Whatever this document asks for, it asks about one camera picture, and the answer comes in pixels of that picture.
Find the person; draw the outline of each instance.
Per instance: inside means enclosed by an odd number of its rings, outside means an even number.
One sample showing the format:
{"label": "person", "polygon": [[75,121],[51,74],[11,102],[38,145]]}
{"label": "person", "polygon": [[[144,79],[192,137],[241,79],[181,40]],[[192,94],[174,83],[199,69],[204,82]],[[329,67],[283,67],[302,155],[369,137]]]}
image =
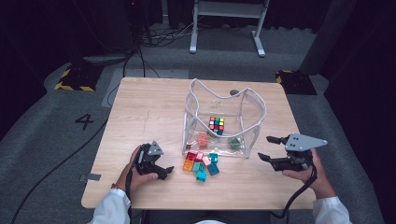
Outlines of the person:
{"label": "person", "polygon": [[[128,216],[128,209],[131,206],[131,201],[125,194],[126,176],[131,169],[134,156],[139,147],[136,148],[131,156],[128,164],[125,165],[116,184],[113,184],[110,192],[105,198],[99,202],[93,212],[92,221],[89,224],[101,223],[130,223]],[[313,206],[313,216],[315,223],[320,224],[344,224],[351,223],[349,221],[349,213],[346,207],[341,203],[337,194],[332,187],[329,179],[325,174],[324,167],[321,163],[317,151],[311,149],[313,155],[313,162],[318,170],[318,178],[310,186],[315,192],[316,200]],[[292,170],[285,170],[283,175],[289,176],[306,182],[311,176],[312,166],[304,171],[295,172]],[[158,178],[157,174],[140,175],[136,168],[133,168],[133,178],[130,192],[133,194],[140,186],[149,181]],[[223,224],[223,223],[269,223],[269,213],[264,211],[170,211],[170,210],[155,210],[149,211],[149,223],[197,223],[197,224]]]}

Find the person's left hand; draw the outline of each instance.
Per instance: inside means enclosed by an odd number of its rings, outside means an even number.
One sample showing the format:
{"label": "person's left hand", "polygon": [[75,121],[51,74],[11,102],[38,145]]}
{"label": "person's left hand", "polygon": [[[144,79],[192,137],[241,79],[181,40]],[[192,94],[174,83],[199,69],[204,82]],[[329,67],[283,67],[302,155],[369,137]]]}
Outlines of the person's left hand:
{"label": "person's left hand", "polygon": [[[119,180],[117,180],[117,187],[119,189],[122,189],[125,191],[125,182],[126,182],[126,176],[128,175],[129,170],[131,169],[132,163],[134,162],[134,157],[137,154],[138,149],[140,146],[138,146],[135,150],[134,153],[131,156],[131,159],[129,160],[129,163],[126,164],[125,168],[122,170]],[[141,185],[149,182],[150,180],[158,179],[158,175],[155,173],[147,174],[147,175],[140,175],[136,167],[132,169],[133,175],[132,175],[132,181],[131,181],[131,194],[137,190]]]}

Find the human hand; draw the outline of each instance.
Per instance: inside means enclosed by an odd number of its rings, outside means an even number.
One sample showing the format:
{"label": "human hand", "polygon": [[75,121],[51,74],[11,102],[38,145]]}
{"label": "human hand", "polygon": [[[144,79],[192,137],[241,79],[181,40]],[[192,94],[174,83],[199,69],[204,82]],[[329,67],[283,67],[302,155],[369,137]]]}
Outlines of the human hand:
{"label": "human hand", "polygon": [[[128,175],[129,170],[131,169],[132,163],[134,162],[134,157],[136,156],[139,148],[140,148],[140,146],[138,146],[134,150],[134,153],[132,153],[128,164],[126,164],[124,169],[122,170],[119,180],[117,180],[117,183],[116,183],[117,187],[122,189],[123,191],[125,191],[126,176]],[[133,172],[133,175],[132,175],[131,189],[130,189],[131,194],[135,190],[137,190],[140,186],[149,182],[150,180],[158,179],[158,175],[155,173],[151,173],[151,174],[147,174],[147,175],[139,174],[135,167],[132,169],[132,172]]]}
{"label": "human hand", "polygon": [[[312,183],[310,188],[315,192],[317,199],[335,197],[336,196],[335,190],[326,176],[323,164],[321,163],[317,151],[314,148],[312,148],[311,152],[312,152],[313,162],[317,167],[318,178],[314,181],[314,183]],[[313,169],[312,166],[310,166],[308,169],[300,172],[296,172],[292,170],[284,170],[282,172],[282,175],[286,175],[294,179],[299,179],[305,183],[306,181],[309,180],[312,174],[312,169]]]}

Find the rubik's cube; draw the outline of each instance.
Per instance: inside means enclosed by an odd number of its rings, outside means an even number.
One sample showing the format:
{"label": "rubik's cube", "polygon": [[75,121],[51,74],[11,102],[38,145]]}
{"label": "rubik's cube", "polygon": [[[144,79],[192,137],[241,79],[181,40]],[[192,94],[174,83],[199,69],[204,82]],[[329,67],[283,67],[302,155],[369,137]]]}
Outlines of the rubik's cube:
{"label": "rubik's cube", "polygon": [[218,135],[222,135],[224,132],[224,119],[210,117],[209,129]]}

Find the white metal stand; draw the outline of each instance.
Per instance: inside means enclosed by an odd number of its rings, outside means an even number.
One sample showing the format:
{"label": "white metal stand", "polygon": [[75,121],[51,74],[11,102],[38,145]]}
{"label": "white metal stand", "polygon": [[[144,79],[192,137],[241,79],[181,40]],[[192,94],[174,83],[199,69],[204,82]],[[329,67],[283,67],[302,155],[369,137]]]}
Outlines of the white metal stand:
{"label": "white metal stand", "polygon": [[205,15],[259,19],[257,30],[252,31],[251,33],[253,35],[254,43],[256,44],[259,56],[264,57],[265,51],[262,47],[262,42],[260,41],[260,31],[262,30],[262,23],[264,22],[269,2],[270,0],[265,0],[263,4],[244,4],[195,0],[190,53],[196,53],[197,51],[198,15]]}

